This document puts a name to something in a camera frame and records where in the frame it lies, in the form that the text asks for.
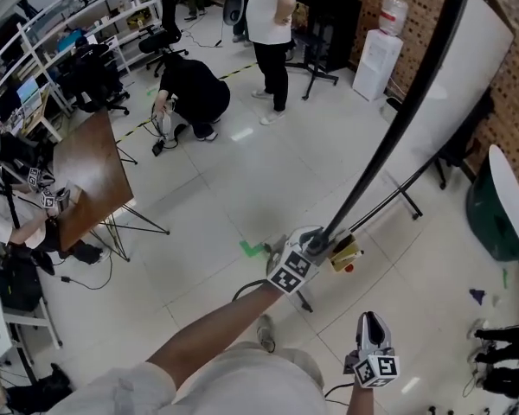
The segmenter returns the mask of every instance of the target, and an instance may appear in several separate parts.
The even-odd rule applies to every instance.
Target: office chair
[[[171,45],[181,40],[181,31],[175,23],[175,11],[176,1],[175,0],[162,0],[163,16],[162,16],[162,29],[147,26],[140,29],[140,32],[148,34],[150,37],[140,41],[138,48],[144,54],[160,54],[161,55],[148,63],[146,63],[146,70],[150,70],[150,66],[153,63],[157,63],[156,69],[154,70],[154,77],[159,77],[159,70],[165,63],[165,57],[169,54],[185,54],[188,55],[189,51],[186,49],[180,49],[174,51]]]
[[[129,110],[117,103],[131,95],[123,90],[115,61],[104,64],[101,46],[107,50],[105,45],[88,45],[89,48],[77,51],[69,58],[58,82],[64,93],[72,94],[77,99],[77,106],[85,112],[96,112],[105,107],[108,111],[123,111],[124,115],[129,115]]]

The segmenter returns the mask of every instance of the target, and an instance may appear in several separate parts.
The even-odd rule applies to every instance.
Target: white tile floor
[[[198,42],[216,43],[219,14],[211,9],[192,28]],[[198,48],[189,38],[177,46],[221,76],[254,61],[252,49],[230,37],[224,28],[222,48]],[[268,104],[249,96],[262,82],[253,67],[227,80],[231,105],[216,126],[220,136],[214,143],[197,143],[186,133],[176,150],[154,157],[155,139],[146,131],[128,137],[121,148],[139,161],[125,165],[134,207],[172,234],[122,232],[131,262],[114,257],[112,281],[100,291],[42,275],[64,348],[56,351],[41,331],[27,331],[36,372],[45,374],[56,361],[82,386],[110,367],[144,361],[180,328],[227,303],[244,283],[262,278],[264,255],[247,257],[240,241],[255,246],[297,226],[326,225],[388,127],[376,106],[352,92],[352,73],[338,74],[337,87],[320,81],[304,102],[308,77],[292,73],[286,119],[273,127],[258,123]],[[144,70],[125,83],[131,83],[125,103],[131,115],[111,114],[117,137],[148,117],[158,86]],[[353,224],[392,186],[379,176],[345,223]],[[470,378],[465,357],[475,347],[465,339],[472,320],[486,316],[498,325],[519,317],[519,268],[494,262],[471,234],[464,216],[468,186],[457,170],[444,192],[431,172],[424,175],[410,190],[424,217],[412,221],[409,206],[397,199],[364,226],[357,237],[365,256],[355,271],[324,271],[311,282],[313,314],[287,298],[270,309],[279,345],[311,353],[327,388],[344,383],[349,378],[342,375],[343,360],[354,348],[357,317],[375,310],[392,329],[402,364],[400,379],[375,394],[378,415],[423,413],[431,404],[467,414],[506,404],[478,390],[462,398]],[[98,285],[108,269],[108,262],[90,268],[68,260],[57,273]],[[487,291],[483,306],[470,297],[471,287]],[[253,337],[252,329],[242,336]],[[406,392],[412,379],[418,384]],[[347,402],[349,391],[333,397]],[[330,404],[330,411],[345,408]]]

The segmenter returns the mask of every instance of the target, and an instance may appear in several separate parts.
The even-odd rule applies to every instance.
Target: black pole
[[[459,19],[463,14],[466,2],[467,0],[444,0],[439,20],[432,33],[431,42],[426,49],[423,61],[415,74],[413,83],[400,110],[396,114],[394,122],[388,128],[387,134],[382,139],[381,144],[379,144],[367,168],[363,171],[362,176],[348,195],[348,198],[329,225],[311,241],[308,252],[317,254],[327,246],[330,235],[335,232],[344,217],[355,206],[369,184],[379,173],[379,170],[381,170],[382,165],[387,161],[404,132],[406,132],[440,69],[440,65],[446,56],[459,24]]]

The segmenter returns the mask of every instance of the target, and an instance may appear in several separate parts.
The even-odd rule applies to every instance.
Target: green tape
[[[250,247],[250,245],[248,245],[248,242],[245,240],[242,240],[240,242],[240,247],[242,248],[242,250],[244,251],[246,256],[249,258],[255,257],[256,255],[258,255],[259,253],[262,253],[265,250],[261,243],[259,243],[255,247]]]

